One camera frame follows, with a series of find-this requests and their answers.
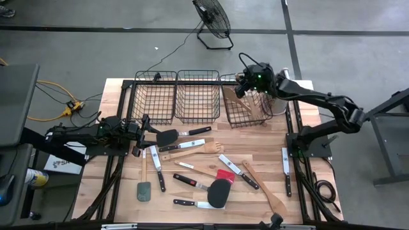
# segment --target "utensil holder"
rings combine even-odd
[[[174,116],[182,123],[213,123],[220,116],[220,82],[216,70],[180,70]]]
[[[131,119],[140,121],[143,114],[147,114],[151,124],[172,124],[176,78],[174,71],[138,71],[132,85],[135,97]]]
[[[248,91],[246,96],[241,100],[249,106],[248,100],[252,100],[257,109],[259,109],[260,117],[254,119],[253,115],[246,111],[241,105],[228,100],[224,96],[224,87],[234,88],[238,85],[236,82],[235,73],[220,76],[220,86],[222,88],[224,106],[231,128],[247,127],[252,125],[260,125],[266,120],[273,117],[270,101],[271,96],[257,91]]]

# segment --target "gray floor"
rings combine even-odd
[[[285,29],[279,0],[220,2],[234,29]],[[16,17],[0,19],[0,24],[191,29],[199,22],[190,0],[14,0],[8,6],[17,10]],[[409,30],[409,4],[404,0],[288,0],[288,7],[293,29]],[[39,63],[39,79],[58,82],[76,97],[86,98],[102,92],[108,77],[133,77],[136,71],[155,64],[186,35],[0,31],[0,57],[11,65]],[[226,42],[210,34],[203,37],[210,44]],[[235,43],[231,51],[210,51],[191,36],[156,70],[239,72],[243,66],[237,54],[246,52],[258,61],[270,62],[276,71],[288,67],[293,72],[286,35],[231,37]],[[295,45],[303,79],[311,79],[318,91],[352,97],[366,111],[409,86],[409,37],[296,36]],[[89,102],[84,113],[97,109],[98,102]],[[61,110],[62,105],[36,90],[29,115],[50,118]],[[66,119],[28,121],[27,126],[44,133],[59,122],[69,123]],[[387,176],[387,169],[371,124],[366,123],[358,134],[339,136],[331,148],[345,219],[355,224],[408,229],[409,183],[380,188],[372,185],[374,179]],[[75,190],[72,185],[39,191],[34,210],[43,214],[42,222],[62,220],[72,201],[66,197],[72,197]],[[60,196],[64,199],[56,195],[58,192],[65,193]]]

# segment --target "wooden table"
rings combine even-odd
[[[116,115],[123,80],[124,79],[107,79],[100,105],[100,111],[102,111],[101,117]],[[312,89],[313,87],[312,82],[309,80],[300,80],[298,83],[305,88]],[[128,105],[128,98],[129,96],[127,96],[124,103],[124,116]],[[220,103],[220,118],[211,124],[211,132],[192,137],[180,137],[178,142],[193,141],[202,138],[205,138],[206,141],[218,141],[223,145],[220,153],[225,154],[225,156],[244,172],[247,171],[242,165],[242,160],[248,160],[255,171],[261,176],[268,189],[285,204],[287,214],[283,215],[284,223],[302,223],[297,185],[291,160],[290,173],[293,195],[287,197],[285,189],[281,156],[281,148],[286,146],[284,136],[288,132],[285,116],[273,117],[266,122],[267,126],[258,125],[232,129],[226,117],[223,99],[220,99]],[[304,125],[315,126],[321,123],[316,106],[300,102],[300,110]],[[182,132],[205,126],[207,125],[184,125],[179,119],[174,118],[172,125],[155,125],[154,127],[160,131],[175,128]],[[148,134],[146,139],[154,141],[155,134]],[[179,158],[178,160],[215,171],[217,169],[229,171],[227,166],[218,159],[220,153],[214,155],[196,154]],[[225,210],[206,210],[194,206],[173,204],[173,199],[206,201],[205,191],[173,179],[174,173],[180,173],[200,181],[205,185],[210,185],[214,178],[175,165],[173,161],[162,161],[162,173],[164,174],[167,189],[166,192],[163,193],[160,191],[157,172],[150,154],[147,154],[147,160],[148,181],[151,182],[151,201],[142,203],[137,200],[136,186],[141,180],[141,157],[137,158],[133,155],[127,156],[121,177],[115,222],[227,224],[258,224],[260,221],[270,222],[270,217],[273,213],[268,205],[266,195],[261,189],[254,190],[239,176],[236,177],[236,181],[232,184]],[[106,161],[107,157],[95,157],[85,166],[73,211],[73,218],[83,214],[100,192]],[[324,160],[312,158],[311,167],[319,180],[327,180],[334,186],[336,185],[332,170]],[[312,217],[311,200],[307,191],[305,189],[304,191],[305,194],[307,194],[308,211]],[[325,194],[328,191],[322,189],[322,192]],[[107,202],[111,201],[110,196],[109,194]],[[107,206],[109,205],[105,205],[105,213],[107,213]],[[342,214],[338,213],[331,204],[327,206],[336,217],[343,219]]]

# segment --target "black fan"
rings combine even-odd
[[[220,3],[217,0],[193,0],[193,4],[203,21],[199,32],[197,32],[197,39],[199,39],[207,49],[230,50],[233,47],[233,42],[230,39],[230,22]],[[207,46],[207,44],[200,38],[199,35],[205,25],[217,38],[229,38],[231,46],[218,48],[211,48]]]

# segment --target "black knife handle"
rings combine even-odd
[[[289,182],[289,175],[286,175],[286,191],[287,196],[291,197],[291,183]]]
[[[260,187],[256,182],[254,182],[252,179],[250,179],[248,176],[246,176],[244,173],[242,174],[242,178],[249,184],[251,185],[254,189],[259,189]]]
[[[189,131],[189,135],[201,134],[203,132],[207,132],[207,131],[210,131],[210,130],[212,130],[212,128],[210,126],[204,127],[204,128],[198,128],[197,130]]]
[[[194,206],[193,201],[184,201],[184,200],[174,199],[173,203],[174,204],[184,205],[184,206]]]
[[[179,175],[177,173],[173,174],[173,178],[185,182],[188,185],[192,185],[193,187],[196,186],[197,181],[187,178],[186,176]]]
[[[166,191],[165,180],[164,180],[164,175],[162,175],[161,171],[158,171],[158,177],[159,177],[160,189],[161,189],[162,192],[165,192]]]
[[[159,152],[177,150],[178,148],[179,146],[166,146],[163,148],[159,148]]]

